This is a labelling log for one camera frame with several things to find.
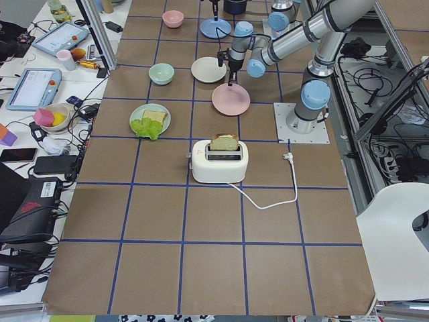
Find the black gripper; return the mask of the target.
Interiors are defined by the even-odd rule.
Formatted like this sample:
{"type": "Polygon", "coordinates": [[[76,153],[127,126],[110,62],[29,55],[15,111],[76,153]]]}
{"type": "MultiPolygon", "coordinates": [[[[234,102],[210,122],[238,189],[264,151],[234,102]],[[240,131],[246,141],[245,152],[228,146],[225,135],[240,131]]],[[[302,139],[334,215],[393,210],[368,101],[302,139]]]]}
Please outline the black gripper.
{"type": "Polygon", "coordinates": [[[210,2],[212,4],[214,21],[218,21],[219,20],[219,0],[210,0],[210,2]]]}
{"type": "Polygon", "coordinates": [[[237,73],[241,70],[243,66],[242,60],[235,60],[234,58],[228,58],[228,67],[229,67],[229,78],[228,78],[228,87],[235,85],[237,82],[237,73]]]}

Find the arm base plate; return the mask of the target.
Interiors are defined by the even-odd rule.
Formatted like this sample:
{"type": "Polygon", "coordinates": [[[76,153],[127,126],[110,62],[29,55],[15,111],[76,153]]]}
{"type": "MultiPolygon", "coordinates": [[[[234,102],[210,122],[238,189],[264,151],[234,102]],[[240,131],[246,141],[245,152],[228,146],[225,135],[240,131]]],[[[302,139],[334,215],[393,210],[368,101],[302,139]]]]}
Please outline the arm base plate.
{"type": "Polygon", "coordinates": [[[272,39],[276,39],[279,36],[278,32],[269,26],[268,18],[262,19],[262,27],[263,33],[270,36],[272,39]]]}
{"type": "Polygon", "coordinates": [[[313,121],[304,121],[295,113],[295,103],[274,103],[278,141],[287,144],[329,144],[322,113],[313,121]]]}

